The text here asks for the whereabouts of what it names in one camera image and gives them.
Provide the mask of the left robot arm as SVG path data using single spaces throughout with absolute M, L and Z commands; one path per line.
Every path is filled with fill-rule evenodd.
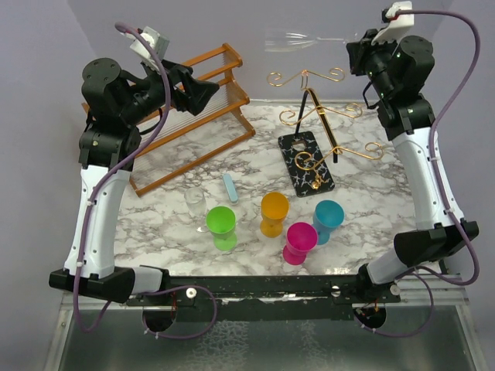
M 197 115 L 220 87 L 196 80 L 192 68 L 166 60 L 157 70 L 144 70 L 146 77 L 139 79 L 110 58 L 91 61 L 83 69 L 82 94 L 89 111 L 79 140 L 80 208 L 70 253 L 63 268 L 49 275 L 51 288 L 117 303 L 141 293 L 154 305 L 170 298 L 165 270 L 114 263 L 121 199 L 134 158 L 147 146 L 137 125 L 160 111 L 160 131 L 171 107 Z

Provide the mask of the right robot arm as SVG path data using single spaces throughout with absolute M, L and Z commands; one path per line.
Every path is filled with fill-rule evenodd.
M 399 233 L 393 247 L 360 267 L 355 292 L 372 302 L 395 278 L 425 262 L 452 256 L 479 234 L 477 222 L 465 219 L 449 187 L 440 160 L 438 136 L 432 130 L 435 115 L 422 95 L 435 65 L 432 44 L 421 36 L 401 41 L 376 41 L 369 29 L 362 39 L 347 43 L 350 71 L 367 76 L 379 96 L 374 105 L 404 166 L 415 208 L 415 230 Z

